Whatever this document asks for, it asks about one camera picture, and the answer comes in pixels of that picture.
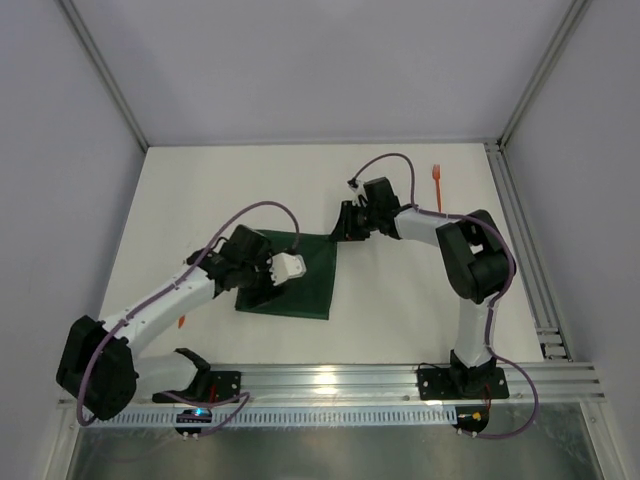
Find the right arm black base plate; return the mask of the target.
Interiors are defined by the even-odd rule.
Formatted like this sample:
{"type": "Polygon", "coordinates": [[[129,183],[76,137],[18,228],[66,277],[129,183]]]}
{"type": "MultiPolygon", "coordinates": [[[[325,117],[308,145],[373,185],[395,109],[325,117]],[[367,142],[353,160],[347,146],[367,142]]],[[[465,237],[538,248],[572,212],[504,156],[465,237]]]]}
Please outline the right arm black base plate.
{"type": "Polygon", "coordinates": [[[496,367],[488,375],[470,382],[456,382],[450,368],[420,364],[416,383],[421,400],[504,400],[510,391],[502,368],[496,367]]]}

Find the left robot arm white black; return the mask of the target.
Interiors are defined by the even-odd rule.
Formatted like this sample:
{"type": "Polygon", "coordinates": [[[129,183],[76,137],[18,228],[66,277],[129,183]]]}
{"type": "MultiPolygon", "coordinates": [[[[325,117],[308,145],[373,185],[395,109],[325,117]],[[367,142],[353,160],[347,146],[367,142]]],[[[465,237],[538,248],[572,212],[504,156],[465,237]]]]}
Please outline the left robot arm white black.
{"type": "Polygon", "coordinates": [[[70,327],[55,375],[77,401],[78,421],[109,420],[132,400],[210,403],[219,399],[210,363],[186,347],[155,357],[143,351],[180,318],[238,289],[261,299],[281,294],[303,272],[294,250],[276,249],[245,225],[230,237],[194,251],[181,268],[137,304],[96,320],[84,315],[70,327]]]}

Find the green cloth napkin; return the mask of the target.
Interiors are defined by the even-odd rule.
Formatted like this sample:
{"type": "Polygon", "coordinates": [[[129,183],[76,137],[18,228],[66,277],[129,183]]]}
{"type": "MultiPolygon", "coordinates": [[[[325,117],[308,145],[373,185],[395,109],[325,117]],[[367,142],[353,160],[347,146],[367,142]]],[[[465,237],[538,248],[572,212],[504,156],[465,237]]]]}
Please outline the green cloth napkin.
{"type": "Polygon", "coordinates": [[[337,266],[337,244],[327,235],[301,233],[296,252],[306,273],[284,283],[281,293],[257,305],[257,295],[239,290],[235,310],[244,313],[328,321],[337,266]]]}

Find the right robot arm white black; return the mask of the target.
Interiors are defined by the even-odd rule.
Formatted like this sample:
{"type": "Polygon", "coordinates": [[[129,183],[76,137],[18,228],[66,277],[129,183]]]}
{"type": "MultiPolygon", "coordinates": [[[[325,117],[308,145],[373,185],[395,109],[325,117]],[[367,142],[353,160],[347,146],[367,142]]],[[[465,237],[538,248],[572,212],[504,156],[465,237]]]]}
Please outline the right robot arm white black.
{"type": "Polygon", "coordinates": [[[364,241],[377,231],[439,249],[446,277],[460,299],[458,332],[449,366],[418,375],[423,399],[509,397],[504,370],[491,347],[499,299],[509,289],[515,261],[493,218],[485,210],[445,214],[402,205],[391,182],[348,181],[352,200],[341,202],[330,240],[364,241]]]}

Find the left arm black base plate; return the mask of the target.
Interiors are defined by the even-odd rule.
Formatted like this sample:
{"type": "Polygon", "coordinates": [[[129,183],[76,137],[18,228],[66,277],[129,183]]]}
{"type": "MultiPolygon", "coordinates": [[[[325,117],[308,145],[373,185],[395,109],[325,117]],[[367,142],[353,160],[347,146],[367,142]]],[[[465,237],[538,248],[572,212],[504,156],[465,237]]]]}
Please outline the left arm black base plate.
{"type": "Polygon", "coordinates": [[[240,371],[201,371],[181,390],[170,390],[181,402],[217,403],[240,394],[240,371]]]}

